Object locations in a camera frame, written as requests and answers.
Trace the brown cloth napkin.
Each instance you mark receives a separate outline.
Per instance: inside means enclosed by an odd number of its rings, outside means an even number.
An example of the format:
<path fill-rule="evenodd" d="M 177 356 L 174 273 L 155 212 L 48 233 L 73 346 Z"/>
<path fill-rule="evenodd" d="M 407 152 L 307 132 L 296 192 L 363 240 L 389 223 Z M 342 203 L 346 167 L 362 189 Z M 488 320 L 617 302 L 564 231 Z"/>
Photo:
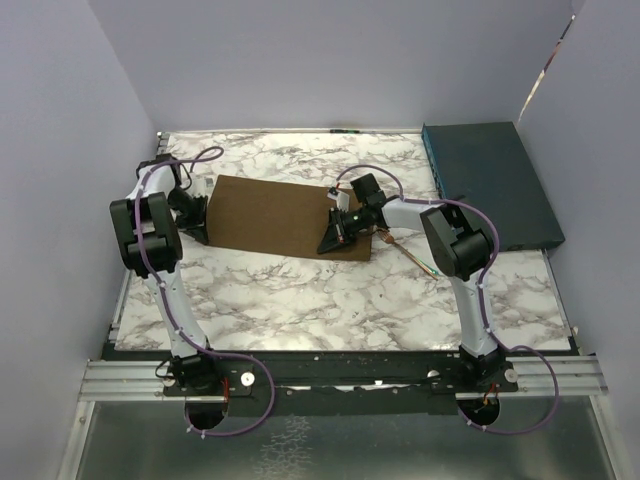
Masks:
<path fill-rule="evenodd" d="M 220 175 L 206 211 L 208 245 L 314 260 L 369 261 L 369 237 L 317 252 L 333 205 L 325 187 Z"/>

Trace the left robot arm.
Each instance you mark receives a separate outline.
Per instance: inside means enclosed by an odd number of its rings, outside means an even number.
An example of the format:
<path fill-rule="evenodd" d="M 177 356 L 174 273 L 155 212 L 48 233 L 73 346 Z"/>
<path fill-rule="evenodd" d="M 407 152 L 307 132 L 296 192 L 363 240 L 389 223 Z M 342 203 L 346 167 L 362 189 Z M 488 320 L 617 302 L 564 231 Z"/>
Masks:
<path fill-rule="evenodd" d="M 206 354 L 209 340 L 197 323 L 183 284 L 183 248 L 172 215 L 197 202 L 181 189 L 180 161 L 162 154 L 141 163 L 134 190 L 109 206 L 121 258 L 151 292 L 170 339 L 165 380 L 202 395 L 220 385 L 221 371 Z"/>

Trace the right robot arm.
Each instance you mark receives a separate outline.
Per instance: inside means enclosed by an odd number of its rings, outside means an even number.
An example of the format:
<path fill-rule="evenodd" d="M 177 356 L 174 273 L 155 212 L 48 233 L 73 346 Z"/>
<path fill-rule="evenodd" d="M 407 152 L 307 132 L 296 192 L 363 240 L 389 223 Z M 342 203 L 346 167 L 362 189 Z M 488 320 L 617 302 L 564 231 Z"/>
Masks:
<path fill-rule="evenodd" d="M 331 187 L 327 196 L 328 226 L 317 248 L 319 254 L 345 248 L 359 233 L 372 227 L 409 229 L 425 234 L 437 269 L 451 282 L 461 324 L 459 378 L 469 390 L 491 384 L 504 349 L 493 333 L 487 295 L 488 269 L 497 257 L 497 233 L 488 218 L 474 207 L 456 200 L 414 200 L 388 197 L 376 178 L 367 174 L 351 182 L 360 207 L 349 207 L 349 195 Z"/>

